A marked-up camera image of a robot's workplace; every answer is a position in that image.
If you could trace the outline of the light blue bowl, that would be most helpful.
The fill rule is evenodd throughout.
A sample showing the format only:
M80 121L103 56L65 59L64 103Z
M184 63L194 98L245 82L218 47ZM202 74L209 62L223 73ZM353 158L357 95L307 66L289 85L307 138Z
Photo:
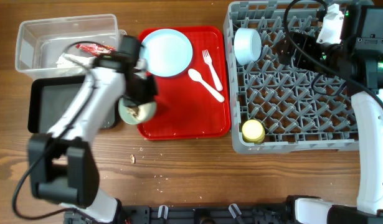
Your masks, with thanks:
M234 37L235 58L240 65L256 62L262 52L260 34L255 29L239 28Z

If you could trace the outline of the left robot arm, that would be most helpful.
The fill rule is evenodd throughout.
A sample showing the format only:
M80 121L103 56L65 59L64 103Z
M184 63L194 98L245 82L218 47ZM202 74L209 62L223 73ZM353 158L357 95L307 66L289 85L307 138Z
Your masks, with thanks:
M146 74L146 61L139 52L142 43L124 35L118 49L101 53L84 65L85 79L62 117L45 134L33 134L28 142L29 168L12 196L17 197L30 178L34 198L60 204L91 223L126 223L126 213L117 198L99 188L100 176L92 155L92 143L103 120L116 102L130 108L143 123L150 119L149 107L158 89Z

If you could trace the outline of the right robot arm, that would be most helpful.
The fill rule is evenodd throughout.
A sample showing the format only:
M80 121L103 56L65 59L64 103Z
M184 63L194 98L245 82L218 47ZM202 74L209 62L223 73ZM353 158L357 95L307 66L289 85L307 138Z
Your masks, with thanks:
M317 197L288 198L295 223L383 223L383 7L352 4L342 11L323 4L315 38L285 27L277 52L284 65L344 80L359 136L360 184L357 205Z

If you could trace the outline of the green bowl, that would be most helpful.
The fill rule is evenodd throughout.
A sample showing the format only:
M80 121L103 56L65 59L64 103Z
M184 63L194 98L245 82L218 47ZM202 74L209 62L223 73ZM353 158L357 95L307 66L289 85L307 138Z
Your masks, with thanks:
M126 112L126 107L138 107L139 116L138 119L134 119L130 114ZM136 125L149 121L157 110L156 102L149 102L139 106L126 106L123 98L120 98L118 102L118 113L120 118L127 124Z

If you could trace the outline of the light blue plate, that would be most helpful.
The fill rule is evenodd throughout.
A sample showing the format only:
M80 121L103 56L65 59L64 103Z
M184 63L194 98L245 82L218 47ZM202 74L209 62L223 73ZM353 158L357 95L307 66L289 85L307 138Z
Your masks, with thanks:
M141 58L147 71L158 77L173 77L182 73L191 63L191 41L178 30L158 29L142 40Z

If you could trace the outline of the red snack wrapper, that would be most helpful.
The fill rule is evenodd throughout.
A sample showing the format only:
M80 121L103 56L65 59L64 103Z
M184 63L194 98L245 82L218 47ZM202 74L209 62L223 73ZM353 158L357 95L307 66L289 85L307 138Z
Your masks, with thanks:
M99 56L100 54L109 54L110 52L116 50L116 48L114 47L98 44L77 44L76 48L93 56Z

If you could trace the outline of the rice and food scraps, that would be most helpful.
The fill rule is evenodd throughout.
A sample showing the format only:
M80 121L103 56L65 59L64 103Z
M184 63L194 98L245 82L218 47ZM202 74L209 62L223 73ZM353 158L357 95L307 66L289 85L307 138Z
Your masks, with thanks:
M126 107L126 112L130 114L134 119L138 119L138 116L139 116L138 107Z

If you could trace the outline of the yellow plastic cup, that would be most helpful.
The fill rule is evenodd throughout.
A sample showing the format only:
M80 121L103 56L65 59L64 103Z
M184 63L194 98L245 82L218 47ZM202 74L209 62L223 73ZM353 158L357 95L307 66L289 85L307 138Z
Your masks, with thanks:
M242 125L242 136L245 142L261 143L265 138L265 130L261 122L250 119Z

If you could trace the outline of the white plastic spoon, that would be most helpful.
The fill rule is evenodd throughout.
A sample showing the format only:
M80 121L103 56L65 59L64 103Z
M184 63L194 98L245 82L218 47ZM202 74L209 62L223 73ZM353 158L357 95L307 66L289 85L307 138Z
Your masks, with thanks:
M203 78L202 75L195 69L190 68L187 71L189 77L195 81L201 83L206 90L220 103L223 103L225 98L223 95L221 95L217 90L215 90L213 87L211 87Z

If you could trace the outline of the white plastic fork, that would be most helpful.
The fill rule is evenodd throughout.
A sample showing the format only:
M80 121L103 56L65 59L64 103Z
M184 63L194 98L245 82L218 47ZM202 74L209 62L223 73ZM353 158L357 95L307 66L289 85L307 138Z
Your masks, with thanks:
M209 70L211 72L211 75L212 75L212 79L214 81L214 85L215 85L215 88L217 91L222 91L223 90L223 86L222 86L222 83L219 79L219 76L213 66L213 63L212 63L212 58L209 54L209 51L207 49L203 50L202 51L202 56L203 56L203 60L205 62L206 65L208 65L209 67Z

